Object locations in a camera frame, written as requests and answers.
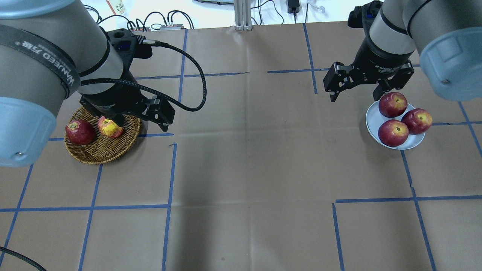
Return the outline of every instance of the brown paper table surface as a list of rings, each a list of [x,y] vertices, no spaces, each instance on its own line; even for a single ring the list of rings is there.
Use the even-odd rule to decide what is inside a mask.
[[[364,38],[345,22],[147,33],[191,54],[204,108],[176,108],[117,161],[69,156],[64,126],[31,167],[0,168],[0,245],[48,271],[480,270],[482,100],[438,98],[415,74],[401,92],[434,126],[398,151],[368,134],[374,85],[323,88]],[[182,55],[135,60],[140,84],[197,106],[201,80]],[[27,265],[11,256],[0,271]]]

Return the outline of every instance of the metal bracket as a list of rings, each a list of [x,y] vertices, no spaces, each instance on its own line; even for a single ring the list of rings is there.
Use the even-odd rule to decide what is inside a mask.
[[[250,1],[234,0],[234,22],[236,30],[253,30]]]

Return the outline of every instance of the bowl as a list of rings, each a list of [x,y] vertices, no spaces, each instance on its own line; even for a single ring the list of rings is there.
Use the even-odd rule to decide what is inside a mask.
[[[387,118],[383,116],[380,111],[378,110],[378,101],[374,102],[367,110],[366,116],[365,116],[365,121],[366,121],[366,127],[368,128],[368,132],[370,135],[373,137],[373,139],[380,143],[381,145],[389,148],[389,149],[411,149],[416,147],[420,142],[422,142],[423,138],[425,137],[425,132],[418,134],[418,135],[408,135],[407,140],[396,147],[389,147],[380,141],[380,138],[378,137],[378,129],[380,126],[388,121],[388,120],[402,120],[402,117],[407,113],[408,111],[415,109],[411,104],[408,104],[407,110],[405,112],[396,117],[396,118]]]

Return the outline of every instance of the brown woven basket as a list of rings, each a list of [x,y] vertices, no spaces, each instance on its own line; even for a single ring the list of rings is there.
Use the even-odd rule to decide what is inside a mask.
[[[139,131],[141,130],[141,120],[139,118],[124,115],[124,132],[118,138],[109,138],[100,133],[97,128],[98,117],[92,116],[84,107],[79,108],[69,122],[72,120],[85,120],[92,124],[97,134],[94,141],[87,145],[72,144],[67,135],[64,136],[67,151],[77,161],[86,164],[102,164],[111,162],[127,152],[134,144]]]

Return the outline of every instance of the apple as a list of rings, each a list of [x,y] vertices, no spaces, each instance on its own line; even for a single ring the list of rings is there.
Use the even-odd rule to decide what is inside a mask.
[[[387,118],[402,115],[407,109],[407,99],[400,92],[390,92],[383,95],[378,102],[378,110]]]
[[[378,137],[383,144],[396,147],[407,140],[408,127],[401,121],[388,120],[378,129]]]
[[[104,116],[97,122],[97,127],[99,127],[101,134],[110,138],[117,138],[124,132],[122,127],[118,126],[113,120],[106,119]]]
[[[86,145],[95,138],[94,127],[84,120],[72,120],[65,126],[65,134],[73,144]]]
[[[411,135],[418,135],[432,126],[432,116],[424,109],[415,108],[402,117],[402,122],[407,125]]]

